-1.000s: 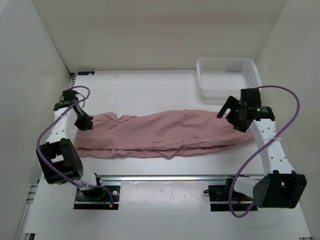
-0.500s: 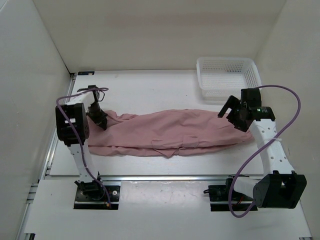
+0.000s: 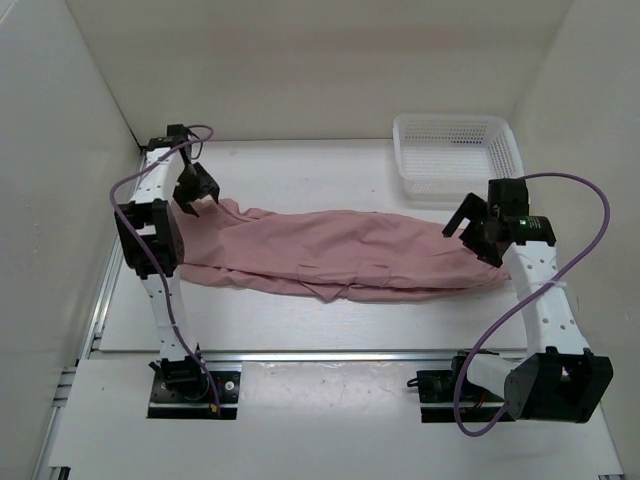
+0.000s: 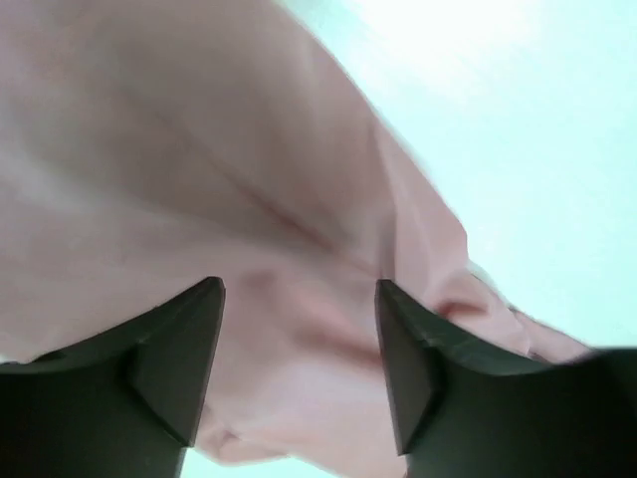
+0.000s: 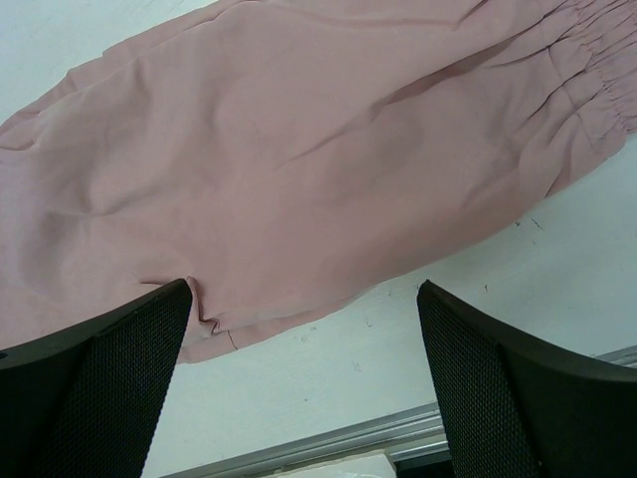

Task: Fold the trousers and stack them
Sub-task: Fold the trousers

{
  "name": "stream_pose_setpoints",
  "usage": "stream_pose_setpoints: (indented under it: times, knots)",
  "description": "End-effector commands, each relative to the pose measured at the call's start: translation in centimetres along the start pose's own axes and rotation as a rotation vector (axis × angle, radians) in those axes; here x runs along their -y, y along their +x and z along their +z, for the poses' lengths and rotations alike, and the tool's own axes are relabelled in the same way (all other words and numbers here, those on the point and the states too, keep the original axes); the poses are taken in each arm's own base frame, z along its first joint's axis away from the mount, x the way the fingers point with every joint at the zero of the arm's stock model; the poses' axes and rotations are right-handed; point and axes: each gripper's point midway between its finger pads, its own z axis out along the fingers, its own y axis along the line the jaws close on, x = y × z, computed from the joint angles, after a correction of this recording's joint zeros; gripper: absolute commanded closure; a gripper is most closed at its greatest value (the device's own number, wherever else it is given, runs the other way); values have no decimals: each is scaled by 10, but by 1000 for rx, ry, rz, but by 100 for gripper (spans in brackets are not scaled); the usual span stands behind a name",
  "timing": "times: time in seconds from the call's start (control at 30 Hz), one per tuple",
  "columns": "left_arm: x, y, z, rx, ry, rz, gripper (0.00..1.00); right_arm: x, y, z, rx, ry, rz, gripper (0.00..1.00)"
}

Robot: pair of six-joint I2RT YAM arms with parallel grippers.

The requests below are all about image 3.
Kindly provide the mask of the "pink trousers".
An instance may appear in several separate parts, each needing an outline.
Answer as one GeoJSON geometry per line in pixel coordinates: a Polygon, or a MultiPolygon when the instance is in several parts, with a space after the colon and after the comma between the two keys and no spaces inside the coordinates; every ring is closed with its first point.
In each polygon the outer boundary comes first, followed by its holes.
{"type": "Polygon", "coordinates": [[[183,280],[325,302],[422,301],[510,278],[476,258],[442,225],[352,210],[246,211],[232,199],[172,208],[185,244],[183,280]]]}

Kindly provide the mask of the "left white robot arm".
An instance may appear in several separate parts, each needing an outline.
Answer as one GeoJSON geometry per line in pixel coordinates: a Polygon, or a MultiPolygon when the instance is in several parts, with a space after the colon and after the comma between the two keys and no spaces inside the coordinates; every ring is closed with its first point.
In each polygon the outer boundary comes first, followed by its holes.
{"type": "Polygon", "coordinates": [[[149,141],[144,168],[110,191],[124,259],[149,297],[160,342],[151,368],[189,402],[218,406],[218,387],[190,331],[181,293],[185,246],[172,210],[198,217],[194,204],[219,200],[220,187],[192,154],[205,140],[192,126],[174,124],[149,141]]]}

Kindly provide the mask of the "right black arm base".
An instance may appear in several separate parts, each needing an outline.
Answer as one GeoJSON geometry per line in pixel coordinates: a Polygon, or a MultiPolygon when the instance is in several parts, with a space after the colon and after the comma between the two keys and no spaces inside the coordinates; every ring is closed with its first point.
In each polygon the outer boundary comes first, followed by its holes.
{"type": "MultiPolygon", "coordinates": [[[[406,382],[418,394],[422,424],[453,424],[452,370],[418,370],[406,382]]],[[[460,416],[464,423],[487,423],[500,410],[503,399],[488,390],[464,381],[460,395],[460,416]]]]}

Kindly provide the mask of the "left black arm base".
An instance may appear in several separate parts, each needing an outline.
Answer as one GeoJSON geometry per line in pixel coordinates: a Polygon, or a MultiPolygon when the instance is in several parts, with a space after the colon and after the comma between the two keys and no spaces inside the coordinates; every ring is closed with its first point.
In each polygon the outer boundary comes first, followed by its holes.
{"type": "Polygon", "coordinates": [[[215,381],[218,401],[208,385],[196,382],[187,386],[170,384],[158,369],[150,390],[147,407],[149,419],[171,420],[235,420],[241,391],[242,372],[240,370],[211,370],[215,381]]]}

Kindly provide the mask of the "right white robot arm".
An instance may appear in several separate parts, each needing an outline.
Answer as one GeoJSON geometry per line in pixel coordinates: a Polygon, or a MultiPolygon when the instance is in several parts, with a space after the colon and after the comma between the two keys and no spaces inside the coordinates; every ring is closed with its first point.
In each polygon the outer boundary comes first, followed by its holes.
{"type": "Polygon", "coordinates": [[[460,399],[483,389],[502,399],[498,418],[586,423],[613,378],[606,356],[593,353],[579,330],[556,262],[556,238],[549,220],[529,213],[528,198],[515,194],[488,203],[470,193],[443,229],[460,232],[463,245],[491,266],[506,267],[518,302],[491,326],[449,375],[456,423],[460,399]],[[515,314],[523,317],[527,353],[519,362],[485,353],[486,340],[515,314]]]}

